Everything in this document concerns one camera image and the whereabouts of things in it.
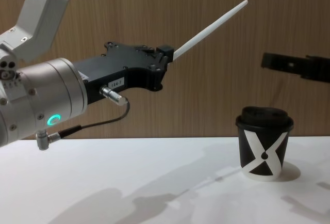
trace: white table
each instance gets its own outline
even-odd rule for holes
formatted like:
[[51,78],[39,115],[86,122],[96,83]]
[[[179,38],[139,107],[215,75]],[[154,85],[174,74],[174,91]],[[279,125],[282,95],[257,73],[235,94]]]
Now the white table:
[[290,138],[285,161],[257,182],[237,138],[19,141],[0,148],[0,223],[329,224],[330,138]]

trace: white x logo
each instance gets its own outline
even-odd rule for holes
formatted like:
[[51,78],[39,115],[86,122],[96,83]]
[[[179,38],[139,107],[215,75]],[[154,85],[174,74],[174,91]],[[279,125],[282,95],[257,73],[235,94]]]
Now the white x logo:
[[[255,160],[248,163],[246,166],[243,167],[243,170],[246,172],[250,172],[256,167],[258,167],[261,163],[266,161],[267,165],[269,166],[270,170],[272,171],[273,175],[279,175],[282,166],[281,162],[276,153],[276,149],[281,145],[285,137],[287,136],[288,132],[282,133],[280,137],[276,140],[276,142],[265,151],[263,148],[257,134],[255,132],[244,130],[246,139],[250,145],[250,148],[255,156]],[[266,152],[268,155],[267,159],[261,158],[261,155]]]

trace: wood panel background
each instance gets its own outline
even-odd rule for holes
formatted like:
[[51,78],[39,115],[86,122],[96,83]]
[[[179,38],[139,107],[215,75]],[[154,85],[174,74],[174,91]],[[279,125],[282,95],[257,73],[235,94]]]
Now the wood panel background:
[[[0,0],[0,32],[24,0]],[[106,41],[179,47],[243,0],[71,0],[52,49],[34,63],[101,54]],[[330,135],[330,85],[262,69],[263,52],[330,58],[330,0],[249,0],[245,10],[169,66],[158,93],[130,89],[129,116],[74,138],[233,136],[248,105],[286,110],[295,135]],[[56,127],[120,114],[111,102],[89,106]]]

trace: black and white cup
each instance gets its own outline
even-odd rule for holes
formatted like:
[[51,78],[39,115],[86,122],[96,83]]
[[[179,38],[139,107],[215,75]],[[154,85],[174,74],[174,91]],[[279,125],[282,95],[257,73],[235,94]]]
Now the black and white cup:
[[236,125],[243,173],[254,180],[278,178],[293,120],[281,109],[246,107]]

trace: white rod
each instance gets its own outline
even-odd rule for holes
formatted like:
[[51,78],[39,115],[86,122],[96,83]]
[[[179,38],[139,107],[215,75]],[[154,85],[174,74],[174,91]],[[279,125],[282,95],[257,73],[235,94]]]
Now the white rod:
[[213,24],[209,25],[208,27],[203,29],[201,32],[199,32],[196,36],[191,38],[181,48],[179,48],[177,51],[174,52],[173,60],[176,60],[177,58],[179,58],[186,51],[190,50],[197,43],[199,43],[204,38],[206,38],[208,35],[210,35],[213,31],[215,31],[217,28],[219,28],[221,25],[223,25],[226,21],[228,21],[230,18],[232,18],[237,12],[239,12],[247,4],[248,4],[248,1],[243,1],[241,4],[239,4],[238,6],[236,6],[229,12],[227,12],[225,15],[220,17],[218,20],[216,20]]

